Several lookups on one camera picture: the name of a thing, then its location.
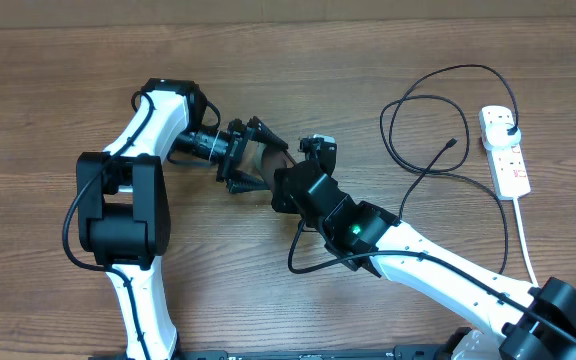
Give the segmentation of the white charger plug adapter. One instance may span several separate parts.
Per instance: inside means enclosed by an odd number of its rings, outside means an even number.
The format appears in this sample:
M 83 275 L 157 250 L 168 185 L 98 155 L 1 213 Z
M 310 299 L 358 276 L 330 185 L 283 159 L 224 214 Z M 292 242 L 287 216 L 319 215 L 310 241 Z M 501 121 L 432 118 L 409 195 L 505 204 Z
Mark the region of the white charger plug adapter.
M 519 129 L 510 133 L 514 127 L 505 123 L 488 123 L 482 130 L 482 142 L 486 150 L 500 150 L 516 146 L 520 143 L 522 134 Z

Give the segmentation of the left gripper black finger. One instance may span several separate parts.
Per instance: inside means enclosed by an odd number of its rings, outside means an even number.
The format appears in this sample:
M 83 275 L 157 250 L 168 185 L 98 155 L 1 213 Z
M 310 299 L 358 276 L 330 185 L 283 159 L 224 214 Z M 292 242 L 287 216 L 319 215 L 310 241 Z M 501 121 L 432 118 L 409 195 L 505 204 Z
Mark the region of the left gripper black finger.
M 269 190 L 269 185 L 263 180 L 240 170 L 234 170 L 226 179 L 226 187 L 231 194 Z
M 251 141 L 258 142 L 265 145 L 270 145 L 279 148 L 280 150 L 287 150 L 288 144 L 280 137 L 275 135 L 258 117 L 252 117 L 247 123 L 248 138 Z

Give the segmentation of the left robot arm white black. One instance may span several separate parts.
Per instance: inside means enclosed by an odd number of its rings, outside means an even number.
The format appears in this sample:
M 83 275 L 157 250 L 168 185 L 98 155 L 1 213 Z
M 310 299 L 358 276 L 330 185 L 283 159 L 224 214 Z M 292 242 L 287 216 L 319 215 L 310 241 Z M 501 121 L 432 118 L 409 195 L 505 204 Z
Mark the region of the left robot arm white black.
M 193 81 L 151 78 L 132 95 L 131 106 L 134 116 L 119 137 L 77 160 L 77 194 L 62 245 L 77 267 L 110 280 L 126 331 L 121 358 L 180 359 L 163 281 L 171 235 L 165 162 L 176 152 L 203 159 L 216 166 L 216 179 L 229 192 L 244 193 L 268 187 L 240 170 L 247 145 L 288 146 L 257 118 L 233 120 L 226 130 L 205 125 L 205 112 L 216 107 Z

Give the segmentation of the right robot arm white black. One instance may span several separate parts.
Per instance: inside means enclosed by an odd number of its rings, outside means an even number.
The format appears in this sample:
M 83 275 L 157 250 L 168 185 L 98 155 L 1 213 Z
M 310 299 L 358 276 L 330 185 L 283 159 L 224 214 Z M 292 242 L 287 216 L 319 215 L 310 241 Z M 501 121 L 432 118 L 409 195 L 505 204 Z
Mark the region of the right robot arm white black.
M 576 289 L 557 278 L 543 286 L 489 271 L 433 243 L 399 216 L 356 203 L 332 177 L 336 144 L 302 140 L 302 162 L 283 150 L 260 152 L 272 207 L 301 217 L 324 240 L 332 260 L 413 288 L 469 322 L 444 345 L 448 359 L 576 359 Z

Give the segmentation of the white power strip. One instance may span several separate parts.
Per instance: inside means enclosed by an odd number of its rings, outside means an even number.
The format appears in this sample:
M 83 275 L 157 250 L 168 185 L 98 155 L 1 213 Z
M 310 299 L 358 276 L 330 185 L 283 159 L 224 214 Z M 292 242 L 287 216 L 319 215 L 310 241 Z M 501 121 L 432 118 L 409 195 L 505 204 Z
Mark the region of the white power strip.
M 479 122 L 481 140 L 482 130 L 488 123 L 505 123 L 508 127 L 515 125 L 511 110 L 499 105 L 483 107 L 479 112 Z M 495 193 L 499 199 L 518 199 L 531 191 L 520 143 L 500 150 L 486 150 L 486 154 Z

